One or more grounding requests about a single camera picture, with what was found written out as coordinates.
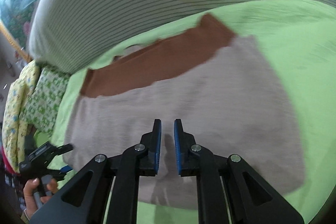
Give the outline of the yellow floral quilt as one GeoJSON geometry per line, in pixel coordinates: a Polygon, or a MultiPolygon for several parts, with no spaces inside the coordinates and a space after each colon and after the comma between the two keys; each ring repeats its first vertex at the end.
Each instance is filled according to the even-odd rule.
{"type": "Polygon", "coordinates": [[[40,72],[36,62],[31,61],[9,88],[3,117],[2,151],[7,169],[12,173],[19,173],[19,163],[25,159],[25,136],[29,126],[19,116],[35,90],[40,72]]]}

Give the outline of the beige brown knit sweater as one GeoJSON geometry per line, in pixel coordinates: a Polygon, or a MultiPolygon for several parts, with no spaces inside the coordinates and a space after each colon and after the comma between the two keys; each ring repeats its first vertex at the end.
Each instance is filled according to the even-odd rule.
{"type": "Polygon", "coordinates": [[[115,156],[162,121],[158,175],[140,180],[139,200],[197,208],[196,180],[177,173],[174,121],[213,153],[240,155],[279,193],[305,179],[299,128],[274,69],[253,36],[241,37],[210,14],[101,69],[89,70],[73,107],[63,159],[79,171],[95,155],[115,156]]]}

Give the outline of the green white patterned pillow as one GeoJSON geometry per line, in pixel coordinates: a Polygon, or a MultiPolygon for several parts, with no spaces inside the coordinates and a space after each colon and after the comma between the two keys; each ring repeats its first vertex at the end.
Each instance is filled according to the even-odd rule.
{"type": "Polygon", "coordinates": [[[44,67],[33,94],[28,98],[20,118],[38,131],[51,135],[60,103],[70,75],[53,67],[44,67]]]}

